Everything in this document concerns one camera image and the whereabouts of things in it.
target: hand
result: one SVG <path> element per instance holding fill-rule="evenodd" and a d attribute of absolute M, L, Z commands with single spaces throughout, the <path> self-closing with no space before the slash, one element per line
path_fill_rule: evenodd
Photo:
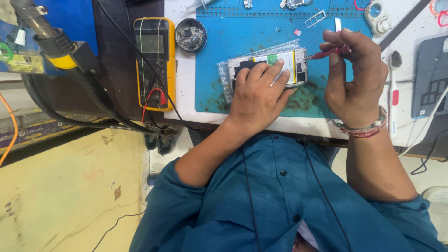
<path fill-rule="evenodd" d="M 389 73 L 389 67 L 381 60 L 381 48 L 367 36 L 346 28 L 340 33 L 326 30 L 323 39 L 327 41 L 320 45 L 323 52 L 344 44 L 354 50 L 345 56 L 353 64 L 354 79 L 351 82 L 345 81 L 345 61 L 335 53 L 329 57 L 325 89 L 327 106 L 347 127 L 370 126 L 379 117 L 379 98 Z"/>
<path fill-rule="evenodd" d="M 232 124 L 250 138 L 274 122 L 294 92 L 284 89 L 289 80 L 289 71 L 284 71 L 271 86 L 283 65 L 283 59 L 279 59 L 272 66 L 259 63 L 252 70 L 241 69 L 237 75 L 230 113 L 223 124 Z"/>

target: toothbrush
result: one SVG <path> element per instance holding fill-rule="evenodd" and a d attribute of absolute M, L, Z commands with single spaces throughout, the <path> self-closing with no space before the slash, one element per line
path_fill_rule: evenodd
<path fill-rule="evenodd" d="M 402 64 L 401 55 L 399 52 L 394 51 L 391 55 L 390 66 L 391 66 L 391 89 L 389 93 L 389 135 L 391 139 L 395 138 L 397 135 L 397 105 L 399 91 L 396 86 L 395 81 L 395 69 L 399 68 Z"/>

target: sleeve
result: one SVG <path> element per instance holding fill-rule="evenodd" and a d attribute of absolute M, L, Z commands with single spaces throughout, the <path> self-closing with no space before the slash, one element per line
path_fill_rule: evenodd
<path fill-rule="evenodd" d="M 406 237 L 414 251 L 447 251 L 437 240 L 437 230 L 429 218 L 430 202 L 421 195 L 406 202 L 368 202 Z"/>
<path fill-rule="evenodd" d="M 177 160 L 167 164 L 155 179 L 130 252 L 156 252 L 174 236 L 170 243 L 181 246 L 182 233 L 195 225 L 206 188 L 184 184 L 174 169 Z"/>

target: man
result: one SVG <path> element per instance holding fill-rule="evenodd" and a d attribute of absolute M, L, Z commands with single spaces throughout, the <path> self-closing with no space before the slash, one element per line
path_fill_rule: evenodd
<path fill-rule="evenodd" d="M 322 51 L 349 44 L 345 62 L 329 57 L 325 101 L 350 129 L 347 182 L 332 157 L 307 141 L 259 134 L 293 90 L 283 61 L 242 69 L 225 121 L 155 181 L 130 251 L 446 251 L 427 209 L 379 124 L 388 75 L 377 44 L 361 33 L 325 31 Z M 372 129 L 364 138 L 360 130 Z"/>

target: white desk surface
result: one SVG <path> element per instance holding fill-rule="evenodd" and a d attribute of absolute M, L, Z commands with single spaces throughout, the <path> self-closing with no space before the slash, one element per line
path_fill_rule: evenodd
<path fill-rule="evenodd" d="M 395 28 L 400 20 L 419 2 L 419 0 L 383 0 L 383 2 L 392 19 L 392 28 Z M 189 1 L 182 0 L 166 0 L 165 17 L 171 19 L 176 25 L 187 17 L 195 18 L 196 14 L 194 13 L 186 15 L 184 5 L 189 3 Z M 387 34 L 378 37 L 375 36 L 373 40 L 376 43 L 380 43 L 386 35 Z M 396 70 L 397 81 L 415 78 L 413 69 L 416 59 L 414 57 L 418 54 L 419 44 L 423 40 L 443 35 L 448 35 L 448 27 L 439 27 L 436 17 L 431 14 L 429 6 L 427 6 L 382 53 L 382 57 L 384 57 L 383 60 L 387 65 L 389 65 L 389 56 L 393 51 L 398 50 L 401 53 L 403 65 Z M 177 110 L 179 111 L 179 114 L 186 121 L 220 124 L 226 118 L 227 114 L 197 112 L 194 109 L 194 54 L 188 54 L 182 51 L 179 47 L 176 47 L 176 59 L 178 60 L 176 87 Z M 411 118 L 412 92 L 414 85 L 412 83 L 398 83 L 397 85 L 400 91 L 397 119 L 398 136 L 393 139 L 393 144 L 395 146 L 408 146 L 414 141 L 419 131 L 423 128 L 427 118 L 418 120 Z M 388 90 L 389 85 L 385 85 L 383 95 L 379 101 L 380 105 L 386 109 L 389 107 Z M 178 119 L 178 116 L 174 111 L 165 112 L 164 116 L 165 118 Z M 267 129 L 336 139 L 348 139 L 347 135 L 340 133 L 338 129 L 334 127 L 331 122 L 327 122 L 327 119 L 325 118 L 279 117 Z M 423 140 L 425 134 L 421 134 L 419 141 Z"/>

